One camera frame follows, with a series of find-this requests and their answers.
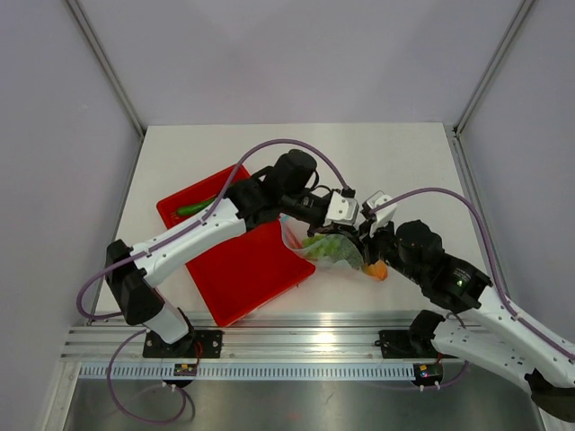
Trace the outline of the orange fruit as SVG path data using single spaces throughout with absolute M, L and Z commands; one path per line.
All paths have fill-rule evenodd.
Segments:
M 384 281 L 388 277 L 388 267 L 382 260 L 378 260 L 373 264 L 365 264 L 363 271 L 366 275 L 378 281 Z

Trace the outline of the green grape bunch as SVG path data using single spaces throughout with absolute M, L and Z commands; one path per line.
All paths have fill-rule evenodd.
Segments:
M 323 259 L 329 258 L 328 247 L 337 239 L 338 235 L 317 235 L 314 237 L 305 238 L 302 241 L 303 248 L 301 251 L 304 256 L 309 259 Z

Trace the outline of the clear zip top bag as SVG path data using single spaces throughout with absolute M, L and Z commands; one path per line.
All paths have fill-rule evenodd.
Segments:
M 357 281 L 383 282 L 389 272 L 379 260 L 368 265 L 353 242 L 340 233 L 305 235 L 305 225 L 293 217 L 279 219 L 284 245 L 299 258 L 312 263 L 320 271 Z

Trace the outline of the netted green cantaloupe melon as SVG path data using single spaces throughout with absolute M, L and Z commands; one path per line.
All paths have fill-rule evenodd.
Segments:
M 340 238 L 334 241 L 329 247 L 329 256 L 333 262 L 346 262 L 354 269 L 361 269 L 363 257 L 355 244 L 347 238 Z

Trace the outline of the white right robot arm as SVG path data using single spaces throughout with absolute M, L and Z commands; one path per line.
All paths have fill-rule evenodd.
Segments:
M 564 422 L 574 420 L 574 346 L 498 296 L 490 278 L 444 251 L 441 237 L 420 220 L 400 226 L 359 227 L 366 261 L 382 260 L 440 309 L 482 327 L 462 328 L 423 310 L 407 330 L 409 352 L 422 357 L 455 356 L 514 383 L 532 402 Z

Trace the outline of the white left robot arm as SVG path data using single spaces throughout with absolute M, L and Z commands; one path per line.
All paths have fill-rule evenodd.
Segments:
M 187 356 L 196 331 L 157 287 L 188 261 L 281 213 L 302 216 L 312 227 L 322 225 L 330 200 L 318 198 L 307 186 L 316 169 L 312 155 L 292 149 L 247 179 L 237 180 L 230 173 L 210 207 L 155 238 L 133 246 L 122 240 L 111 243 L 106 283 L 125 322 L 144 326 L 172 356 Z

